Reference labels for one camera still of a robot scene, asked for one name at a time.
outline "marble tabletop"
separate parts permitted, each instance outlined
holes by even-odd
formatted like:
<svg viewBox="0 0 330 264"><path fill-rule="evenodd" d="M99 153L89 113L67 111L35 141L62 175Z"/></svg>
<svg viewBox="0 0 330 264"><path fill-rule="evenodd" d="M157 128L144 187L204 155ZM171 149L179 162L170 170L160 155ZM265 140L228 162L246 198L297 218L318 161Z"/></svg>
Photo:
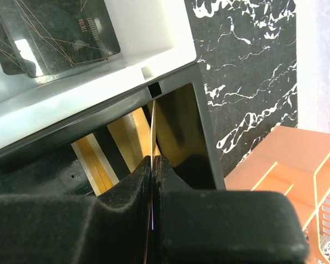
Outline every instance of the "marble tabletop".
<svg viewBox="0 0 330 264"><path fill-rule="evenodd" d="M293 0L186 0L224 176L297 125Z"/></svg>

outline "white plastic container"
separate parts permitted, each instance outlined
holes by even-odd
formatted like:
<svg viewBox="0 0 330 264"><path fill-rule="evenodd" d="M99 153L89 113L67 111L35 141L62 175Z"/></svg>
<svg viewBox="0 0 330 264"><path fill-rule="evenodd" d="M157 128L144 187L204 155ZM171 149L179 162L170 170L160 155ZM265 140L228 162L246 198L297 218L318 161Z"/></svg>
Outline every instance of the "white plastic container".
<svg viewBox="0 0 330 264"><path fill-rule="evenodd" d="M183 0L105 3L120 54L39 87L25 89L19 78L0 82L0 149L196 59Z"/></svg>

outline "white wall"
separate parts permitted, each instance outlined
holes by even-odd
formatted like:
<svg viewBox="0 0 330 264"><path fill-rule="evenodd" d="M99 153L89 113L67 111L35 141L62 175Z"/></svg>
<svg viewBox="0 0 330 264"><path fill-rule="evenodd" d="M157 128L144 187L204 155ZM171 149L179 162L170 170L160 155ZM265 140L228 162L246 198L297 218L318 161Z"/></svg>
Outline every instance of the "white wall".
<svg viewBox="0 0 330 264"><path fill-rule="evenodd" d="M299 128L330 133L330 0L294 1Z"/></svg>

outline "black marble surface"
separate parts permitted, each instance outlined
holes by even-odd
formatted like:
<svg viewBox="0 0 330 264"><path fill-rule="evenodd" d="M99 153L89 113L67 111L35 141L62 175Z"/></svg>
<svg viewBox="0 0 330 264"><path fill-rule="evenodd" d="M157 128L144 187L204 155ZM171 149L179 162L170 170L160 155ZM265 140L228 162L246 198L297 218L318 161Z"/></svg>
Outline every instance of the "black marble surface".
<svg viewBox="0 0 330 264"><path fill-rule="evenodd" d="M293 0L186 0L226 176L278 124L297 125Z"/></svg>

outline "orange plastic basket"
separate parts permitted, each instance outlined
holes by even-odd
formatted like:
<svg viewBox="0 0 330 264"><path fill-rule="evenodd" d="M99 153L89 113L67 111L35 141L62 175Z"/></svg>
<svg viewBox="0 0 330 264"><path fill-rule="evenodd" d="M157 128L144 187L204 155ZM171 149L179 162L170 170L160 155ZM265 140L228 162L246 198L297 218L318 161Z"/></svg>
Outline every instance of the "orange plastic basket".
<svg viewBox="0 0 330 264"><path fill-rule="evenodd" d="M330 263L330 134L277 126L226 178L228 190L283 193L311 248Z"/></svg>

